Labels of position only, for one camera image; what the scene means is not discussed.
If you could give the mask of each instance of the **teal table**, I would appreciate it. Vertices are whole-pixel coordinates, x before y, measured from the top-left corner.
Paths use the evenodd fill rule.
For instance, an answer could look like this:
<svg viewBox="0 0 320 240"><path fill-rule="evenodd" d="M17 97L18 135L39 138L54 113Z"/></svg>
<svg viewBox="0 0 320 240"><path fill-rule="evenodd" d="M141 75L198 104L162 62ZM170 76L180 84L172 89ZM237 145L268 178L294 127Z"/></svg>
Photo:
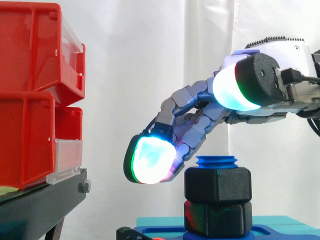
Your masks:
<svg viewBox="0 0 320 240"><path fill-rule="evenodd" d="M313 228L287 216L254 216L254 225L266 225L281 234L288 235L316 235L320 236L320 229ZM140 217L136 221L137 227L142 226L183 226L183 217ZM146 233L150 238L172 238L180 236L180 232Z"/></svg>

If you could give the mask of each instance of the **white curtain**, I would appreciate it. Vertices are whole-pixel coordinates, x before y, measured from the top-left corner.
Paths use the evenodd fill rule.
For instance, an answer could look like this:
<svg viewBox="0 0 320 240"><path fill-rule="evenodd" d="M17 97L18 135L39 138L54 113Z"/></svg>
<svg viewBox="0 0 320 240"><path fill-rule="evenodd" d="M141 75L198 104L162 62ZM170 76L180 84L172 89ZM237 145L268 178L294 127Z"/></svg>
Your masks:
<svg viewBox="0 0 320 240"><path fill-rule="evenodd" d="M86 98L75 105L84 112L83 167L92 182L65 218L62 240L115 239L116 229L134 227L137 217L183 216L183 173L170 183L139 185L122 170L131 137L174 91L207 79L224 56L267 36L304 38L320 49L316 0L57 2L86 45ZM221 124L198 155L227 155L229 147L251 170L254 215L288 215L319 227L318 143L306 121L292 115L263 125ZM186 163L194 165L195 158Z"/></svg>

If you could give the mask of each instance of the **red storage bin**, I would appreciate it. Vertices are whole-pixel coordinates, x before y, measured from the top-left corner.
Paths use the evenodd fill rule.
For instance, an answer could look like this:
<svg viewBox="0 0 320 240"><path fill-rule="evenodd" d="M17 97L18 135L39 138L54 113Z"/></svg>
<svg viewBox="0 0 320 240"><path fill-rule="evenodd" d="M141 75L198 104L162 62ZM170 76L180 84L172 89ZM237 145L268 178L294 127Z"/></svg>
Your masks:
<svg viewBox="0 0 320 240"><path fill-rule="evenodd" d="M0 90L47 91L60 106L85 97L85 51L56 3L0 1Z"/></svg>
<svg viewBox="0 0 320 240"><path fill-rule="evenodd" d="M24 189L79 174L81 140L80 108L56 107L49 92L0 92L0 186Z"/></svg>

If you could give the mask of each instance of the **stacked black block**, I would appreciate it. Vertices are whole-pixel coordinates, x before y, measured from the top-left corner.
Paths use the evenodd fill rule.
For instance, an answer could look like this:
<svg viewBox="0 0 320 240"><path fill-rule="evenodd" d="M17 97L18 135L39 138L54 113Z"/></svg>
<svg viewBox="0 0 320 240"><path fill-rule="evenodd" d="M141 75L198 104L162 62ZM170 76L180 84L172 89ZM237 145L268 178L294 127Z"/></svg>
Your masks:
<svg viewBox="0 0 320 240"><path fill-rule="evenodd" d="M251 173L244 167L190 167L184 173L184 226L207 238L242 238L252 228Z"/></svg>

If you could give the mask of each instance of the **black metal frame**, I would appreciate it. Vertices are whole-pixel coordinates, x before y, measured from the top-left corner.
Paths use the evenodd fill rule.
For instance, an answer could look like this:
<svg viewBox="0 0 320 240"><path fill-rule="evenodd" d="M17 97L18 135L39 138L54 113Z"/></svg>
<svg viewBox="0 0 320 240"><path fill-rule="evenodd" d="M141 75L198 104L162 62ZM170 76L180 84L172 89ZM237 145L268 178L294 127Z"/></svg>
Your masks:
<svg viewBox="0 0 320 240"><path fill-rule="evenodd" d="M60 238L64 217L86 198L82 182L87 170L55 185L8 193L0 197L0 239Z"/></svg>

